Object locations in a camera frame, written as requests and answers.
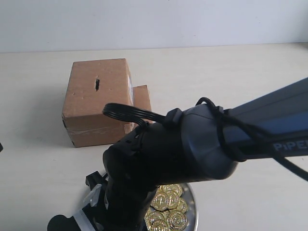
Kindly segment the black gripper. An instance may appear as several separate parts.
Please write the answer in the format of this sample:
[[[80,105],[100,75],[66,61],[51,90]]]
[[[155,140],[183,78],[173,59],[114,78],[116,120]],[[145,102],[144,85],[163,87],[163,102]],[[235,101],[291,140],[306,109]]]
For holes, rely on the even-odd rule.
[[[95,171],[86,176],[90,193],[83,207],[71,217],[56,215],[49,231],[144,231],[144,217],[154,197],[159,178],[137,173],[132,179],[113,179]]]

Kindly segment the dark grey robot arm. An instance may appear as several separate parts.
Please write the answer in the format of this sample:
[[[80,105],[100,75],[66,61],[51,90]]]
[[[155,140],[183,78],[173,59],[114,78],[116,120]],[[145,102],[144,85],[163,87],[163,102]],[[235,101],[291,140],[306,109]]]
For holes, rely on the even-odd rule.
[[[103,114],[137,126],[103,153],[105,174],[87,176],[85,206],[69,218],[54,216],[50,231],[143,231],[159,186],[224,180],[250,159],[272,158],[308,178],[289,161],[308,153],[307,79],[232,109],[203,97],[166,115],[118,103]]]

